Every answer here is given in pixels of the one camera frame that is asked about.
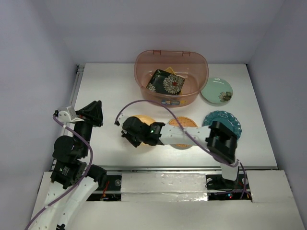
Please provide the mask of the yellow round plate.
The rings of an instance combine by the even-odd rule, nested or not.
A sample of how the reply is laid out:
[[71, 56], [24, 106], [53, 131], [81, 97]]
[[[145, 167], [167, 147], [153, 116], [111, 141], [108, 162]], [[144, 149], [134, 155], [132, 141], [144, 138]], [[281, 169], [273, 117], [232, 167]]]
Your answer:
[[133, 117], [139, 119], [141, 127], [147, 127], [156, 122], [155, 119], [147, 115], [134, 115]]

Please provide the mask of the round woven basket plate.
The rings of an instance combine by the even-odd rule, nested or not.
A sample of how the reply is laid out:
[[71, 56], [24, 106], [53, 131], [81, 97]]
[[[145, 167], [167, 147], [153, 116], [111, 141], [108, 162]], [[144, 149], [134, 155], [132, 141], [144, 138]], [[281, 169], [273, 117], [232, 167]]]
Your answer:
[[[188, 117], [179, 116], [177, 117], [177, 119], [183, 127], [198, 127], [198, 125], [192, 119]], [[168, 124], [172, 126], [177, 126], [177, 127], [179, 126], [178, 122], [174, 118], [170, 119]], [[192, 147], [191, 145], [186, 145], [186, 144], [172, 144], [171, 146], [178, 150], [187, 150], [190, 147]]]

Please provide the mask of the black square floral plate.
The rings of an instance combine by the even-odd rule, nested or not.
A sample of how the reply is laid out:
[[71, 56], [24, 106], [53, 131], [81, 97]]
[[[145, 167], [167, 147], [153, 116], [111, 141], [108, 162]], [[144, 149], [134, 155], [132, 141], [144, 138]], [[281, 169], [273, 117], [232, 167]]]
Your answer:
[[184, 83], [185, 79], [183, 77], [157, 69], [148, 82], [146, 89], [160, 94], [180, 95]]

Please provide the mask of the fan-shaped woven plate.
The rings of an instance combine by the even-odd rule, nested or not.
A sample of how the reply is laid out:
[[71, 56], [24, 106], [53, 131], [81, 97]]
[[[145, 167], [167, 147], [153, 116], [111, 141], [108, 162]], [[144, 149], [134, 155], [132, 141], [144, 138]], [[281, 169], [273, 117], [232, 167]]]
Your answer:
[[175, 74], [171, 67], [165, 69], [169, 75], [163, 80], [164, 90], [171, 95], [181, 95], [185, 79]]

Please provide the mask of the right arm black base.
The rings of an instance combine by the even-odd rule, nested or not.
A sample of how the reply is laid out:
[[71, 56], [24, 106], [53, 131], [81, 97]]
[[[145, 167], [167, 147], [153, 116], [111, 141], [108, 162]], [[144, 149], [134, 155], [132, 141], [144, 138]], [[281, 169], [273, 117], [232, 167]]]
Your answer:
[[233, 191], [242, 190], [246, 182], [246, 189], [249, 189], [248, 179], [244, 180], [244, 175], [239, 174], [235, 181], [224, 179], [220, 174], [206, 175], [206, 187], [208, 190]]

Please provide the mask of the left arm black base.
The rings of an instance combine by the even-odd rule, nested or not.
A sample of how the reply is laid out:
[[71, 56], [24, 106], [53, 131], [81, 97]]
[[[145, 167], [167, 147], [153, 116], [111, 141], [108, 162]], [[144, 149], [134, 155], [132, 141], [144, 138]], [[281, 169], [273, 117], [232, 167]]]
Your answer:
[[121, 175], [108, 175], [106, 184], [96, 189], [87, 201], [121, 201]]

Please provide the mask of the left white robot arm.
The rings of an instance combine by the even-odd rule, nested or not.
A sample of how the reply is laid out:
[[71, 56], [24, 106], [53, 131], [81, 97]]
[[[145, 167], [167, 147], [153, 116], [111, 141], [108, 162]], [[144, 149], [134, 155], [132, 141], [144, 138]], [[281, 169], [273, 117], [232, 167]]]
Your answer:
[[27, 230], [67, 230], [82, 204], [106, 185], [106, 170], [93, 164], [92, 130], [103, 124], [101, 101], [75, 111], [72, 105], [56, 110], [53, 120], [72, 136], [54, 143], [56, 160], [43, 207], [27, 224]]

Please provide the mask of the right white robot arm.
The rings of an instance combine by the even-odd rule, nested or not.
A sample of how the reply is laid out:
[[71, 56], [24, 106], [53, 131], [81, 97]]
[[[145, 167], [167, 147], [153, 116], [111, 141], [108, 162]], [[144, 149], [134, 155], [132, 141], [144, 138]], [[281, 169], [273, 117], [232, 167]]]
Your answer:
[[148, 125], [135, 116], [120, 115], [115, 125], [122, 128], [122, 137], [134, 147], [141, 143], [150, 146], [198, 146], [220, 163], [224, 187], [231, 188], [238, 183], [237, 136], [218, 121], [202, 127], [181, 127], [161, 122]]

